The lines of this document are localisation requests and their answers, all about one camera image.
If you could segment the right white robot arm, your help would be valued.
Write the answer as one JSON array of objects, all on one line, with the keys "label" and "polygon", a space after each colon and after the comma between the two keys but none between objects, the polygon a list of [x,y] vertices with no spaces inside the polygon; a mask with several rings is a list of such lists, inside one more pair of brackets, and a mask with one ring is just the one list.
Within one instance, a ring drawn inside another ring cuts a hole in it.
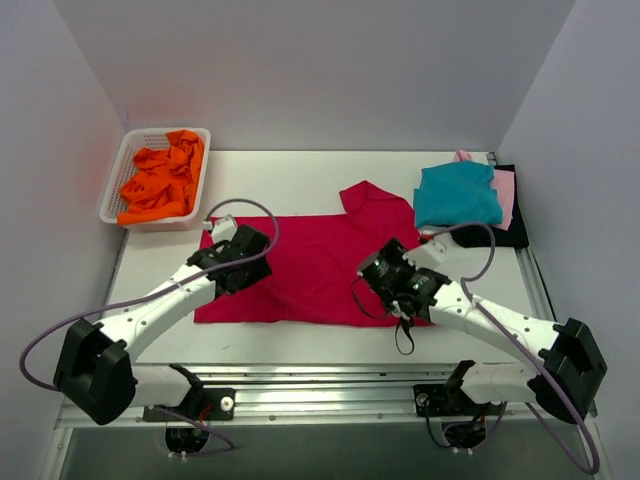
[{"label": "right white robot arm", "polygon": [[408,250],[391,239],[360,264],[358,275],[401,328],[425,320],[510,356],[497,364],[461,360],[443,390],[447,406],[464,413],[488,403],[535,403],[569,424],[584,419],[607,373],[590,328],[574,318],[560,324],[498,305],[436,264],[432,248]]}]

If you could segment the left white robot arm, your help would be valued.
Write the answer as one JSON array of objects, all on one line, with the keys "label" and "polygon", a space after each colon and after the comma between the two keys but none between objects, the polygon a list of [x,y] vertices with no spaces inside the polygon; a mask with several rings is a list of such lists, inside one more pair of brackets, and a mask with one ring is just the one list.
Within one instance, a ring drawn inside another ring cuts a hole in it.
[{"label": "left white robot arm", "polygon": [[268,277],[269,237],[248,225],[217,228],[212,246],[194,252],[170,278],[138,305],[91,324],[85,319],[66,332],[53,383],[96,424],[107,425],[127,409],[146,407],[195,420],[209,399],[202,381],[177,363],[137,365],[138,357],[178,321],[221,296]]}]

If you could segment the crimson red t-shirt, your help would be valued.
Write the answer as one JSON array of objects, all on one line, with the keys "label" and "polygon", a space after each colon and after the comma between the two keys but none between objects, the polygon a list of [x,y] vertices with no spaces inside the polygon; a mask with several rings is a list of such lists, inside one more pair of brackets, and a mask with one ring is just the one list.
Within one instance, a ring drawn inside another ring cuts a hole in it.
[{"label": "crimson red t-shirt", "polygon": [[262,233],[280,233],[267,257],[272,273],[197,309],[195,323],[394,327],[396,318],[357,280],[356,271],[392,238],[407,249],[417,246],[414,211],[404,198],[368,181],[341,191],[340,200],[344,211],[337,215],[237,218]]}]

